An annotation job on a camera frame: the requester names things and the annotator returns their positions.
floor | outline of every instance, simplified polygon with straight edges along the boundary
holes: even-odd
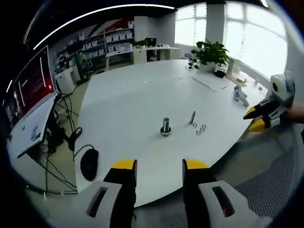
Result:
[[[120,63],[112,66],[111,69],[129,65],[128,63]],[[74,93],[69,97],[72,101],[73,112],[79,113],[81,103],[84,98],[88,82],[78,86]],[[56,108],[58,112],[62,112],[62,108]],[[72,115],[75,125],[77,127],[78,117]],[[67,135],[71,134],[70,122],[66,117],[60,119],[60,125],[65,128]],[[232,186],[236,186],[246,180],[255,177],[257,174],[265,171],[280,154],[275,151],[265,153],[264,151],[257,151],[251,139],[258,137],[256,134],[245,132],[240,140],[228,151],[228,153],[213,167],[212,170],[218,180],[224,180]],[[65,178],[73,185],[76,185],[75,168],[72,160],[72,153],[67,147],[67,143],[57,147],[57,152],[49,157],[49,160],[57,167],[57,169],[65,176]],[[47,168],[61,176],[57,170],[49,163]],[[69,187],[59,182],[50,174],[47,175],[47,187],[49,190],[67,191],[71,190]],[[37,210],[52,223],[54,219],[64,215],[68,210],[68,206],[76,195],[54,195],[48,194],[46,197],[38,193],[27,190],[28,196]]]

white flower pot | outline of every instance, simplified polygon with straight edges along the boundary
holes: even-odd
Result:
[[[201,65],[199,70],[203,73],[213,73],[215,71],[215,63],[207,63],[207,65]]]

ceiling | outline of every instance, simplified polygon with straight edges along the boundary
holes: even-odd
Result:
[[[260,0],[239,0],[261,6]],[[19,10],[9,14],[5,23],[5,69],[4,77],[1,78],[2,87],[6,90],[11,79],[18,75],[31,56],[35,54],[33,47],[50,32],[64,23],[81,16],[85,13],[124,4],[157,4],[180,8],[186,5],[206,2],[206,0],[31,0],[9,1],[8,9],[15,9],[18,4]],[[223,4],[224,0],[207,0],[210,4]],[[77,32],[90,25],[102,23],[107,20],[117,19],[124,16],[150,16],[159,17],[172,12],[171,9],[157,7],[128,7],[111,9],[95,13],[77,20],[50,36],[45,44],[52,44],[63,37]]]

window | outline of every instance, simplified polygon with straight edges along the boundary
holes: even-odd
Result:
[[[287,41],[280,18],[249,4],[226,4],[224,44],[229,55],[267,78],[284,72]]]
[[[178,9],[175,21],[175,43],[196,46],[206,37],[206,3]]]

paper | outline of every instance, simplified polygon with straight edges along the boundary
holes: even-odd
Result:
[[[218,92],[219,90],[226,88],[231,83],[227,78],[219,78],[209,73],[193,74],[191,77],[214,92]]]

